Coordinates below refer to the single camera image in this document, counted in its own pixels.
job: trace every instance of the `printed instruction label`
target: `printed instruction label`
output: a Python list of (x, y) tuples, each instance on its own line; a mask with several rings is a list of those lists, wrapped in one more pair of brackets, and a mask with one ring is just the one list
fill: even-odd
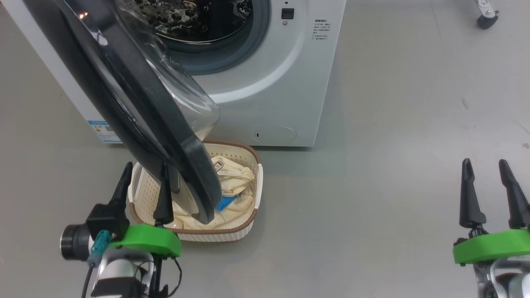
[(94, 129), (101, 142), (106, 144), (121, 144), (120, 138), (106, 121), (89, 120), (89, 125)]
[(328, 34), (330, 32), (331, 23), (329, 23), (325, 19), (318, 19), (315, 20), (315, 24), (313, 25), (313, 36), (311, 39), (314, 40), (327, 40)]

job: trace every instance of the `blue fabric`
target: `blue fabric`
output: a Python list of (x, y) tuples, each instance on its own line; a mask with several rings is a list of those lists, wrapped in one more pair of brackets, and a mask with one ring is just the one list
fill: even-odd
[(225, 197), (225, 196), (223, 196), (221, 198), (221, 201), (217, 205), (217, 207), (215, 207), (215, 210), (223, 211), (226, 207), (228, 207), (228, 205), (230, 205), (230, 203), (232, 203), (235, 199), (237, 199), (238, 196), (239, 195), (234, 196), (234, 197)]

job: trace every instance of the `white washing machine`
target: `white washing machine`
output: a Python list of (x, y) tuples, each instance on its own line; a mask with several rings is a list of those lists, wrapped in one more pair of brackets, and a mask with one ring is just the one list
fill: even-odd
[[(211, 0), (135, 1), (171, 57), (219, 106), (220, 120), (208, 138), (313, 146), (346, 0), (223, 0), (232, 7), (212, 7)], [(160, 2), (181, 2), (185, 9)], [(56, 3), (3, 3), (99, 138), (119, 142), (91, 104), (102, 96), (100, 87)], [(215, 20), (202, 18), (207, 10)], [(228, 29), (201, 36), (217, 27)]]

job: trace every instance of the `cable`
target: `cable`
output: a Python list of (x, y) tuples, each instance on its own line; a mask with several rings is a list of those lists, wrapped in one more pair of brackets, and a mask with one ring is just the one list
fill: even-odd
[(138, 273), (138, 271), (140, 270), (140, 268), (142, 267), (143, 264), (146, 264), (146, 263), (149, 263), (149, 262), (154, 263), (154, 262), (151, 261), (151, 260), (147, 260), (147, 261), (143, 261), (143, 262), (141, 262), (140, 265), (138, 265), (138, 267), (136, 267), (136, 270), (134, 271), (134, 275), (133, 275), (133, 277), (136, 277), (136, 274)]
[(166, 298), (169, 298), (169, 297), (173, 296), (173, 294), (175, 294), (175, 292), (179, 289), (180, 283), (182, 281), (182, 268), (180, 267), (180, 264), (179, 264), (179, 262), (176, 259), (173, 259), (173, 261), (175, 261), (176, 266), (179, 268), (179, 272), (180, 272), (180, 274), (179, 274), (179, 283), (178, 283), (178, 285), (176, 285), (176, 287), (173, 289), (173, 291), (171, 291), (171, 293), (169, 293), (169, 295)]
[(81, 293), (81, 298), (86, 297), (86, 290), (89, 287), (90, 277), (92, 276), (92, 271), (94, 270), (94, 263), (90, 264), (89, 272), (86, 274), (85, 285), (83, 285), (83, 291)]

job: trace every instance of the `gray floor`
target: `gray floor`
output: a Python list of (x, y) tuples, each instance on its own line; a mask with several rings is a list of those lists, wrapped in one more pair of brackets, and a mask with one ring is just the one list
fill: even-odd
[[(461, 161), (486, 228), (508, 227), (497, 162), (530, 195), (530, 4), (350, 1), (316, 146), (261, 150), (251, 233), (184, 244), (179, 297), (474, 297), (452, 262)], [(0, 289), (76, 297), (86, 266), (58, 238), (112, 194), (126, 149), (102, 145), (0, 6)], [(176, 282), (167, 265), (164, 281)]]

